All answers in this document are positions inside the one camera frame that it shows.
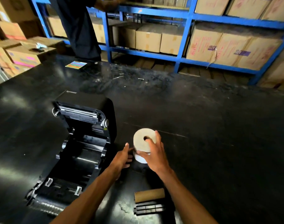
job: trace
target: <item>shelving unit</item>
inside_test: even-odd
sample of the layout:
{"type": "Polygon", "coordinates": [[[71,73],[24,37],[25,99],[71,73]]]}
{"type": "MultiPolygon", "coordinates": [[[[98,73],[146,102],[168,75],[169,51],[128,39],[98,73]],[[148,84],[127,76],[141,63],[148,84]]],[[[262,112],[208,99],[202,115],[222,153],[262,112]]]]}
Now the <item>shelving unit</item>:
{"type": "MultiPolygon", "coordinates": [[[[38,17],[41,21],[41,24],[46,33],[46,36],[49,38],[52,37],[49,27],[47,26],[48,25],[46,21],[47,12],[45,8],[45,4],[50,4],[50,1],[49,0],[32,0],[32,2],[37,11],[38,17]]],[[[148,6],[132,6],[132,5],[120,5],[117,9],[120,12],[120,20],[123,20],[124,13],[136,13],[136,14],[155,15],[155,16],[164,16],[164,17],[176,16],[176,18],[186,19],[185,29],[183,32],[183,37],[181,40],[181,45],[180,45],[177,56],[160,54],[160,53],[152,53],[152,52],[147,52],[147,51],[138,51],[138,50],[133,50],[133,49],[111,47],[109,45],[107,13],[99,12],[98,10],[94,8],[87,8],[87,9],[89,13],[97,12],[98,15],[100,15],[103,19],[106,44],[99,45],[99,46],[102,50],[107,51],[109,62],[111,62],[112,60],[111,52],[121,52],[121,53],[126,53],[126,54],[131,54],[131,55],[142,56],[142,57],[173,61],[175,62],[174,72],[176,73],[178,72],[178,68],[181,63],[195,64],[195,65],[201,65],[205,67],[209,66],[212,68],[219,68],[223,70],[248,73],[248,74],[254,75],[254,77],[252,77],[251,80],[249,81],[249,85],[255,85],[259,81],[259,79],[262,77],[264,72],[267,70],[267,68],[271,65],[271,63],[279,55],[279,53],[284,49],[284,39],[283,39],[282,44],[279,46],[279,48],[274,52],[274,54],[269,58],[269,60],[265,63],[265,65],[259,71],[239,68],[239,67],[225,66],[225,65],[220,65],[220,64],[210,64],[208,62],[202,62],[202,61],[188,60],[182,56],[183,56],[184,46],[185,46],[185,43],[188,37],[188,33],[189,33],[190,26],[192,24],[192,21],[198,20],[198,21],[208,21],[208,22],[215,22],[215,23],[236,24],[236,25],[243,25],[243,26],[256,26],[256,27],[264,27],[264,28],[271,28],[271,29],[278,29],[278,30],[284,30],[284,22],[266,21],[266,20],[259,20],[259,19],[245,19],[245,18],[230,17],[230,16],[215,16],[215,15],[207,15],[207,14],[198,14],[198,13],[194,13],[195,8],[196,8],[196,3],[197,3],[197,0],[188,0],[187,7],[189,7],[189,9],[165,8],[164,6],[148,7],[148,6]]]]}

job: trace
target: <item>standing person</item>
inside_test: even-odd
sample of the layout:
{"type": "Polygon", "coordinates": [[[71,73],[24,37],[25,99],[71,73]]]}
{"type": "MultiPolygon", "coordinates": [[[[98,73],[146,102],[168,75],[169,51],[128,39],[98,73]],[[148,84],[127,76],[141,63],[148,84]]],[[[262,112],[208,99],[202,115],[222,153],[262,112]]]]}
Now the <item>standing person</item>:
{"type": "MultiPolygon", "coordinates": [[[[170,168],[161,136],[156,131],[156,143],[146,139],[150,155],[137,151],[164,182],[184,224],[218,224],[201,203],[184,187],[170,168]]],[[[76,200],[65,208],[51,224],[88,224],[122,168],[129,167],[133,156],[129,155],[129,143],[114,157],[108,168],[76,200]]]]}
{"type": "Polygon", "coordinates": [[[114,10],[125,0],[50,0],[50,2],[61,19],[76,57],[100,61],[101,49],[86,7],[106,12],[114,10]]]}

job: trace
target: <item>black table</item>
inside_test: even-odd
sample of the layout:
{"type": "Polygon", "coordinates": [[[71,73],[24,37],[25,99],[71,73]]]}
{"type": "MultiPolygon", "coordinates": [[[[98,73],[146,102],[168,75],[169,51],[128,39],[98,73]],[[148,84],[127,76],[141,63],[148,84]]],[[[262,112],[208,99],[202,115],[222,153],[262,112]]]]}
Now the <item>black table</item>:
{"type": "MultiPolygon", "coordinates": [[[[23,198],[67,135],[50,101],[68,89],[113,101],[119,148],[157,129],[171,167],[219,223],[284,223],[283,94],[105,62],[66,68],[73,60],[53,57],[0,85],[0,222],[51,220],[23,198]]],[[[154,187],[146,170],[134,161],[123,171],[95,223],[165,222],[133,214],[134,192],[154,187]]]]}

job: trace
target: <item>white paper label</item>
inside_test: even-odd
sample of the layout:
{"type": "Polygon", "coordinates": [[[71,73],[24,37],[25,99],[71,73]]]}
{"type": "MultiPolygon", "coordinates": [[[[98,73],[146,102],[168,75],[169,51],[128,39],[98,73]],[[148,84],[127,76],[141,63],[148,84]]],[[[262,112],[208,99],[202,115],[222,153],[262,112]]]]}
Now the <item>white paper label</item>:
{"type": "Polygon", "coordinates": [[[9,18],[7,17],[7,15],[4,12],[0,11],[0,15],[2,16],[4,21],[10,22],[9,18]]]}

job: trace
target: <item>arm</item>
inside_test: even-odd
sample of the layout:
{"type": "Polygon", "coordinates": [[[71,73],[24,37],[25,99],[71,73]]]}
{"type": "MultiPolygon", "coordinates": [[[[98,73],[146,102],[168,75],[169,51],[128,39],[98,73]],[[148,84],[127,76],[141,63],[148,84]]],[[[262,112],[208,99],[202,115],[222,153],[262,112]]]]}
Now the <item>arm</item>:
{"type": "Polygon", "coordinates": [[[128,155],[129,144],[119,151],[104,172],[76,200],[66,207],[51,224],[87,224],[94,216],[100,203],[114,181],[119,177],[122,168],[128,168],[133,156],[128,155]]]}
{"type": "Polygon", "coordinates": [[[150,155],[137,151],[142,156],[168,189],[174,205],[179,212],[181,220],[185,224],[218,224],[199,201],[178,180],[174,171],[170,168],[161,137],[156,131],[156,144],[151,139],[146,139],[150,146],[150,155]]]}
{"type": "Polygon", "coordinates": [[[96,0],[94,7],[102,12],[107,12],[116,9],[123,2],[125,0],[96,0]]]}

